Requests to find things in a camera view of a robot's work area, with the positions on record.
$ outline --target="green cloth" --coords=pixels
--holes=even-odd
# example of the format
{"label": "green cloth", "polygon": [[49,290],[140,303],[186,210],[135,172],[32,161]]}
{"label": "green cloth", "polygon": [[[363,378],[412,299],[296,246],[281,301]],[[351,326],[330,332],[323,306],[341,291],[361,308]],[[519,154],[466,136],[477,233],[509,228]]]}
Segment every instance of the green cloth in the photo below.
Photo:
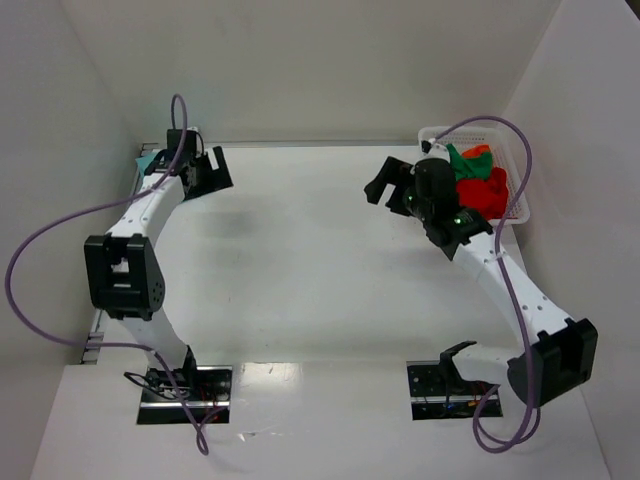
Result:
{"label": "green cloth", "polygon": [[485,152],[479,157],[464,158],[458,153],[456,147],[447,145],[449,158],[453,171],[456,174],[456,182],[463,178],[481,178],[487,180],[493,168],[493,155]]}

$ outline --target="red cloth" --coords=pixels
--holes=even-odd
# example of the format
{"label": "red cloth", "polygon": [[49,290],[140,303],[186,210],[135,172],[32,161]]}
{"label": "red cloth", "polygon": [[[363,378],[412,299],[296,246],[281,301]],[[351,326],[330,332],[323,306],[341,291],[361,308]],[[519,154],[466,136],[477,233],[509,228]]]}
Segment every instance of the red cloth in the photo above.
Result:
{"label": "red cloth", "polygon": [[486,181],[480,178],[460,180],[456,190],[460,205],[475,208],[486,220],[502,218],[507,209],[507,172],[502,168],[492,168]]}

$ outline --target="white wall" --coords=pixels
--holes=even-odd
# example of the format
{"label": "white wall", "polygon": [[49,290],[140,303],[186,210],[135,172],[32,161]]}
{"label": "white wall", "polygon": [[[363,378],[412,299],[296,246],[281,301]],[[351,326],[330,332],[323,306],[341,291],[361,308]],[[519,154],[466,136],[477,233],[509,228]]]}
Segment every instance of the white wall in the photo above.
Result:
{"label": "white wall", "polygon": [[[135,145],[57,2],[0,2],[0,65],[4,276],[13,250],[39,226],[126,194]],[[45,236],[19,263],[18,301],[44,328],[86,337],[92,314],[82,244],[115,213]],[[21,480],[29,477],[63,365],[79,353],[22,327],[4,294],[0,322],[0,476]]]}
{"label": "white wall", "polygon": [[613,478],[640,471],[640,21],[565,0],[506,115],[530,137],[527,268],[600,342],[583,392]]}
{"label": "white wall", "polygon": [[411,139],[501,113],[559,0],[62,0],[140,141]]}

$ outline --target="circuit board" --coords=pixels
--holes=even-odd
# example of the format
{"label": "circuit board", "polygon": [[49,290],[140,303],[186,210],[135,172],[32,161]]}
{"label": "circuit board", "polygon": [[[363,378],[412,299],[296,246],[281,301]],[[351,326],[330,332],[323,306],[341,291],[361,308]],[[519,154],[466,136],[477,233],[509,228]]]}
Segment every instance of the circuit board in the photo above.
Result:
{"label": "circuit board", "polygon": [[[438,371],[438,362],[407,364],[411,411],[414,420],[441,420],[473,417],[480,398],[493,387],[485,382],[463,382],[460,389],[449,392]],[[492,395],[481,417],[501,417],[498,392]]]}

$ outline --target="green object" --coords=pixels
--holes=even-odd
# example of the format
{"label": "green object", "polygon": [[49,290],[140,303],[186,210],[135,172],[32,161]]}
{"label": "green object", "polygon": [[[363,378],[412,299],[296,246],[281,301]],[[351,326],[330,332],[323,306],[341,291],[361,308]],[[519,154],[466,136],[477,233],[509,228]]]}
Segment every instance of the green object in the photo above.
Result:
{"label": "green object", "polygon": [[144,177],[144,171],[147,169],[149,164],[153,162],[154,158],[156,158],[155,153],[150,153],[149,155],[145,155],[144,157],[136,158],[136,163],[138,164],[138,172],[140,173],[140,177]]}
{"label": "green object", "polygon": [[493,155],[485,152],[479,157],[464,158],[458,153],[452,144],[447,145],[449,158],[453,171],[456,174],[456,182],[463,178],[481,178],[487,180],[493,168]]}

